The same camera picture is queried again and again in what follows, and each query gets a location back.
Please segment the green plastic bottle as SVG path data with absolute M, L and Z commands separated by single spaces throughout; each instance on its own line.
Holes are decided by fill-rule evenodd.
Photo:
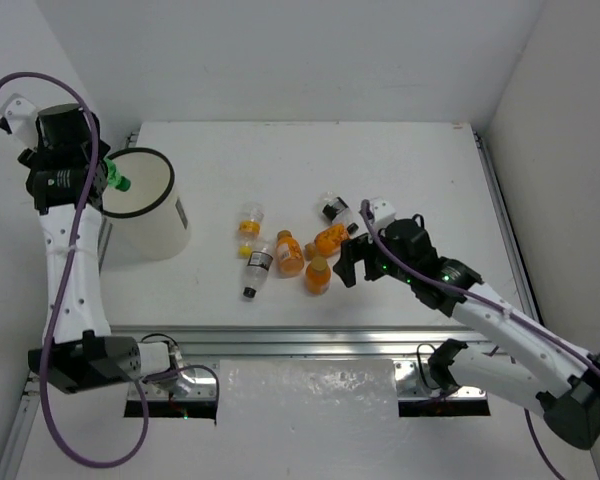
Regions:
M 105 158 L 104 161 L 107 167 L 108 186 L 121 192 L 127 192 L 131 187 L 131 181 L 120 173 L 110 158 Z

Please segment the orange juice bottle front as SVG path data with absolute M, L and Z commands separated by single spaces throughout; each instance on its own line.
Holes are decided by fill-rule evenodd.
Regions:
M 331 282 L 331 268 L 322 256 L 315 256 L 305 271 L 305 286 L 313 295 L 324 294 Z

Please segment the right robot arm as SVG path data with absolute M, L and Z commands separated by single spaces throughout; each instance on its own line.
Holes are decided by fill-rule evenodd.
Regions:
M 335 273 L 356 283 L 390 276 L 426 307 L 481 333 L 509 355 L 498 360 L 466 342 L 448 339 L 429 356 L 436 388 L 474 386 L 541 417 L 570 446 L 591 449 L 600 437 L 600 352 L 592 353 L 547 330 L 506 302 L 464 263 L 441 256 L 421 215 L 370 230 L 341 246 Z

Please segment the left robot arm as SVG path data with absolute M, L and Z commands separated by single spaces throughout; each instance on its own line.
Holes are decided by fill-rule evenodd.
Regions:
M 166 374 L 168 342 L 115 336 L 104 313 L 98 246 L 110 148 L 99 122 L 63 104 L 37 113 L 34 131 L 37 144 L 19 161 L 45 241 L 49 315 L 30 369 L 66 394 Z

